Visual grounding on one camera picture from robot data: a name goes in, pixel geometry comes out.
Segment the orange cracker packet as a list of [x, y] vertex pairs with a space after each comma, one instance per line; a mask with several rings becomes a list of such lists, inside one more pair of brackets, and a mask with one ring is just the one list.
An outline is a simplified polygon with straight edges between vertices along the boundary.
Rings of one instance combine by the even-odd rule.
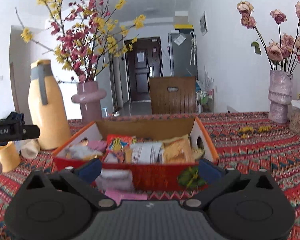
[[163, 140], [162, 149], [163, 164], [195, 163], [188, 134]]

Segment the white printed snack packet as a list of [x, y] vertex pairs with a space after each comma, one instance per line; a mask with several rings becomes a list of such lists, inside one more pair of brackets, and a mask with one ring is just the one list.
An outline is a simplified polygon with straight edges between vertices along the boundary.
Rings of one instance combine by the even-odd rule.
[[154, 164], [158, 161], [161, 142], [138, 142], [131, 144], [133, 164]]

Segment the dark bag on floor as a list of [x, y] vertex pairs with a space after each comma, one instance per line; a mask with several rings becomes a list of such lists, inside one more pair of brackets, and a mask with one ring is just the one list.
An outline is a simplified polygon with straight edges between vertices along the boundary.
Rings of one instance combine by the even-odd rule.
[[6, 118], [0, 119], [0, 121], [18, 121], [21, 126], [25, 125], [24, 114], [11, 112]]

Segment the yellow ceramic mug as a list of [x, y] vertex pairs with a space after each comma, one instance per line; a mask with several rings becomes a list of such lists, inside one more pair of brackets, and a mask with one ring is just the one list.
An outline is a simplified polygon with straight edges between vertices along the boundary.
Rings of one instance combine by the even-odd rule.
[[3, 172], [10, 172], [20, 164], [19, 152], [14, 142], [9, 141], [7, 145], [0, 146], [0, 163]]

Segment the pink snack packet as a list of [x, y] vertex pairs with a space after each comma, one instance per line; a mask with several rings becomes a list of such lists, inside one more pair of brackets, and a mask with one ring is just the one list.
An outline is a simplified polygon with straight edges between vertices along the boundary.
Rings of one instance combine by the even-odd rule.
[[103, 140], [89, 140], [87, 146], [96, 151], [105, 152], [107, 148], [107, 142]]

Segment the small pink packet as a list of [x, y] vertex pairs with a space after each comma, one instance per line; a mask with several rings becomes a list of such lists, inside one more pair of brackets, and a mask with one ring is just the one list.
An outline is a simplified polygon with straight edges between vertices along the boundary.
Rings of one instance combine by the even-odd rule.
[[117, 205], [123, 200], [147, 200], [147, 194], [138, 194], [126, 191], [106, 190], [105, 195], [115, 201]]

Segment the yellow thermos jug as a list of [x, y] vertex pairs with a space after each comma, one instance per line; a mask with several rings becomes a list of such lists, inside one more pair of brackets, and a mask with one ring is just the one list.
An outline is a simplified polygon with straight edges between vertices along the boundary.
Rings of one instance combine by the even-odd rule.
[[71, 138], [60, 87], [50, 60], [31, 63], [28, 104], [32, 123], [39, 127], [42, 150], [53, 150]]

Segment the red blue snack bag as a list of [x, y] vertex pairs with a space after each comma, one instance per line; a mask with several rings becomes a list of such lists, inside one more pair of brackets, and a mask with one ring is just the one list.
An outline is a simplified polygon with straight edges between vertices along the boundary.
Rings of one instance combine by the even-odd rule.
[[107, 135], [106, 153], [113, 154], [117, 157], [119, 163], [123, 163], [125, 161], [125, 150], [129, 148], [131, 144], [136, 142], [136, 136], [109, 134]]

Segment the brown wooden chair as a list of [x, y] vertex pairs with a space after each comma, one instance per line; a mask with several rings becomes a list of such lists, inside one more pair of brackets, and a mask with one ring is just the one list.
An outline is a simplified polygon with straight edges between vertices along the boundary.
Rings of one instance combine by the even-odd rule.
[[196, 78], [154, 77], [149, 80], [153, 114], [184, 114], [196, 112]]

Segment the pink textured tall vase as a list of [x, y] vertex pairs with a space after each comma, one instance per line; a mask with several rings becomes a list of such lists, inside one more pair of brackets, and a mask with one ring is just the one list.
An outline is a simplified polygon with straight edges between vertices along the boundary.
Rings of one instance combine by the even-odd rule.
[[281, 70], [270, 71], [268, 118], [271, 121], [279, 124], [285, 124], [288, 121], [288, 107], [292, 101], [292, 90], [293, 78], [290, 74]]

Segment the pink yellow blossom branches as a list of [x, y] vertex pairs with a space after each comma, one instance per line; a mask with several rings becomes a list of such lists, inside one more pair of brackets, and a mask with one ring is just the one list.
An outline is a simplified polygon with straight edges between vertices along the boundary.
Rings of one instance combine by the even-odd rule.
[[119, 47], [116, 36], [126, 38], [131, 29], [143, 28], [146, 16], [137, 16], [130, 27], [122, 25], [113, 15], [122, 10], [126, 0], [119, 0], [113, 8], [110, 0], [78, 0], [68, 4], [69, 12], [63, 13], [65, 0], [37, 0], [49, 12], [49, 30], [58, 46], [47, 51], [54, 53], [64, 70], [73, 71], [80, 83], [94, 81], [108, 67], [106, 55], [119, 57], [133, 50], [137, 38]]

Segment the dark brown door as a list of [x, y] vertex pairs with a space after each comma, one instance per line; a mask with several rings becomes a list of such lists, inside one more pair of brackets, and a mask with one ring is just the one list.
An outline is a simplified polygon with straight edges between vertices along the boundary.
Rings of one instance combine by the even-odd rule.
[[128, 90], [130, 101], [149, 101], [149, 80], [162, 75], [162, 59], [159, 37], [138, 39], [126, 54]]

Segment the grey refrigerator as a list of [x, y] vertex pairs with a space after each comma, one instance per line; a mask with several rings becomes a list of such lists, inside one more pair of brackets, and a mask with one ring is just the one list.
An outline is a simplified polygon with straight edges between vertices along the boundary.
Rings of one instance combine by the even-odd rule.
[[168, 47], [171, 76], [197, 77], [197, 63], [191, 34], [169, 33]]

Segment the dried pink roses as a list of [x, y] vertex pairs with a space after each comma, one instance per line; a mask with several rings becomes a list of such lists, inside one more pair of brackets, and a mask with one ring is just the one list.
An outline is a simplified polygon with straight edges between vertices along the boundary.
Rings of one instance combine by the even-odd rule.
[[279, 40], [271, 40], [268, 44], [257, 28], [257, 22], [253, 17], [253, 5], [248, 1], [241, 1], [237, 4], [236, 9], [241, 15], [241, 25], [247, 29], [253, 29], [258, 35], [257, 40], [251, 43], [255, 54], [261, 55], [261, 49], [264, 49], [271, 70], [280, 70], [292, 75], [296, 67], [300, 65], [300, 2], [295, 5], [295, 13], [298, 18], [295, 36], [281, 31], [281, 25], [287, 21], [287, 16], [279, 9], [270, 11], [270, 16], [278, 28]]

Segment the yellow box on fridge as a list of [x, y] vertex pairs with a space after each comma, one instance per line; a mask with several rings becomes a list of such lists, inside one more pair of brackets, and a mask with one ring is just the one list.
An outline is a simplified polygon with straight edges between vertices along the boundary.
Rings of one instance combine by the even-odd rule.
[[191, 30], [191, 29], [193, 29], [193, 25], [191, 25], [191, 24], [175, 24], [174, 28], [175, 29], [188, 29], [188, 30]]

